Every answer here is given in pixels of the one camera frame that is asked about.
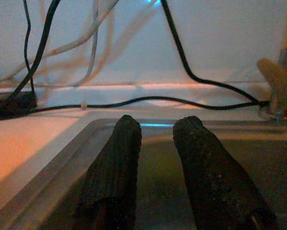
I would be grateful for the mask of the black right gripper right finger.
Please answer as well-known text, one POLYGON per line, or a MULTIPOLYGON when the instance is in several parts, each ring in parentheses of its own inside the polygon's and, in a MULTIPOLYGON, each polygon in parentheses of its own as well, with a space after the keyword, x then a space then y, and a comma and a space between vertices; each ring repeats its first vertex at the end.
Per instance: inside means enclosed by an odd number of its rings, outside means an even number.
POLYGON ((178 120, 172 133, 198 230, 277 229, 248 173, 198 117, 178 120))

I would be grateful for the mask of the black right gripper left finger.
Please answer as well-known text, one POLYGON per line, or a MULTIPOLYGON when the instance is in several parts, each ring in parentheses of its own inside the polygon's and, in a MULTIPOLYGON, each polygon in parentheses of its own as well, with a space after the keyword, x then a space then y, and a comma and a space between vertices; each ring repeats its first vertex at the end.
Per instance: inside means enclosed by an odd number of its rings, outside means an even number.
POLYGON ((89 166, 73 228, 75 230, 132 230, 136 220, 140 124, 122 116, 89 166))

